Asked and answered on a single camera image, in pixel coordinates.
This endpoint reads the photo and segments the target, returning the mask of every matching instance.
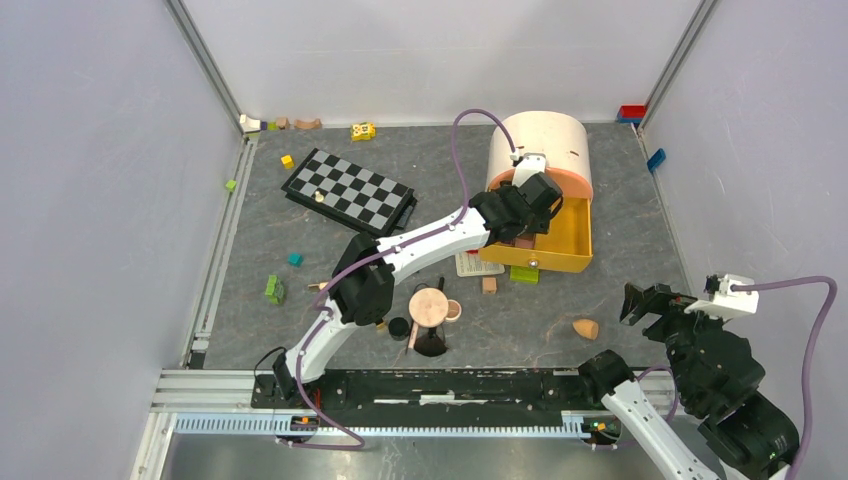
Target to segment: yellow drawer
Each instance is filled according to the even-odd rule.
[[[582,272],[592,261],[592,215],[588,198],[566,198],[547,235],[536,235],[533,249],[495,243],[480,250],[480,258],[504,265],[541,270]]]

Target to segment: black and white checkerboard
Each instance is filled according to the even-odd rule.
[[[283,184],[286,197],[354,230],[389,235],[413,190],[327,152],[312,150]],[[315,200],[315,192],[323,201]]]

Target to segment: green block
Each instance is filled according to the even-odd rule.
[[[509,279],[513,282],[536,285],[539,283],[539,269],[528,267],[509,267]]]
[[[283,300],[286,298],[286,288],[276,275],[268,276],[268,284],[265,285],[265,296],[274,305],[283,303]]]

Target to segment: white wall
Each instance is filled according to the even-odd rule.
[[[185,0],[255,118],[451,122],[469,107],[612,120],[697,0]]]
[[[164,4],[0,7],[0,477],[127,478],[238,136]]]
[[[802,478],[848,469],[848,4],[721,2],[657,116],[649,151],[693,288],[730,271],[758,281],[811,274],[843,286],[813,375],[815,437]],[[751,339],[763,391],[802,424],[804,345],[826,287],[761,294],[760,312],[732,324]]]

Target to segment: yellow toy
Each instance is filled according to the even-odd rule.
[[[377,135],[377,128],[371,122],[355,123],[350,126],[350,139],[354,142],[371,140]]]

